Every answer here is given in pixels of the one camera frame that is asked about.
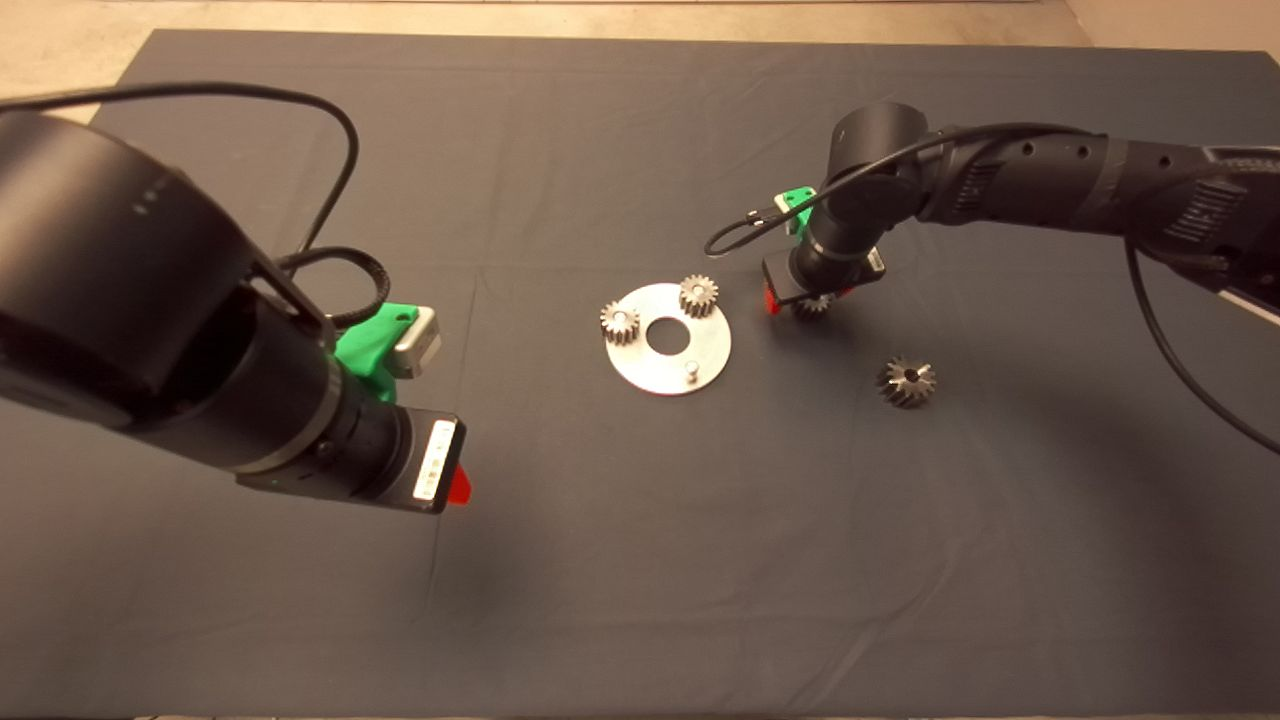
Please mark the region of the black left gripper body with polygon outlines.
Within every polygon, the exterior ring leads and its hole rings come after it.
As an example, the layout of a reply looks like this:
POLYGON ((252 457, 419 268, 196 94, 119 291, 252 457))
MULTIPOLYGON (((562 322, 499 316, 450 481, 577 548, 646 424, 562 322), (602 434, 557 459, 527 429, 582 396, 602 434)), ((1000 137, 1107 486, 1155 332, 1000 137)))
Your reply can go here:
POLYGON ((449 413, 380 401, 343 407, 326 433, 284 465, 238 478, 276 495, 440 514, 461 468, 465 423, 449 413))

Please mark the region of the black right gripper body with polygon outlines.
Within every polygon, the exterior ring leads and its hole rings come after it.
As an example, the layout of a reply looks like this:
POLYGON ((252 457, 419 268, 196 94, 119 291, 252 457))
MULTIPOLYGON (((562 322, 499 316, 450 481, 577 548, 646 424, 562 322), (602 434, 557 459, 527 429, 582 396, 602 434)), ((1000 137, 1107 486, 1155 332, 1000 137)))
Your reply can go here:
POLYGON ((788 306, 833 296, 833 292, 849 286, 876 283, 884 277, 887 266, 876 247, 855 258, 803 241, 790 250, 767 255, 762 270, 781 306, 788 306))

